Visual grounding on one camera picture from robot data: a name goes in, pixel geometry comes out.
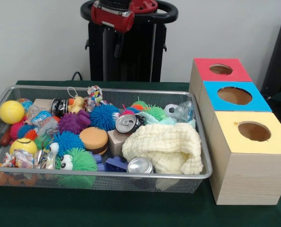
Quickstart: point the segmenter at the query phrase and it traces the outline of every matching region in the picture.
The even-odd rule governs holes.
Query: yellow ball
[[[10,146],[10,154],[13,154],[15,149],[23,149],[32,154],[33,156],[37,152],[36,144],[31,139],[27,138],[21,138],[14,141]]]
[[[24,107],[17,101],[6,101],[0,106],[0,118],[7,124],[21,121],[24,115]]]

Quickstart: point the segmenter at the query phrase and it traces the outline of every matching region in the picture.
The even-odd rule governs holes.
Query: yellow box lid
[[[232,153],[281,154],[281,123],[271,112],[215,111]]]

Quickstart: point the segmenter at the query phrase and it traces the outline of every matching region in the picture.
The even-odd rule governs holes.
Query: table
[[[18,81],[20,85],[187,91],[188,83]],[[0,227],[281,227],[277,206],[217,206],[209,181],[194,194],[0,187]]]

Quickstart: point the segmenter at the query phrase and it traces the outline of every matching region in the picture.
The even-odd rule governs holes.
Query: cream knitted cloth
[[[126,139],[122,153],[127,161],[149,159],[160,174],[199,174],[203,168],[200,137],[187,123],[141,126]]]

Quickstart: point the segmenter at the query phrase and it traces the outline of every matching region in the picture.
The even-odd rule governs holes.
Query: yellow toy duck
[[[75,98],[70,98],[68,100],[68,111],[70,113],[78,113],[84,108],[84,98],[80,96],[75,96]]]

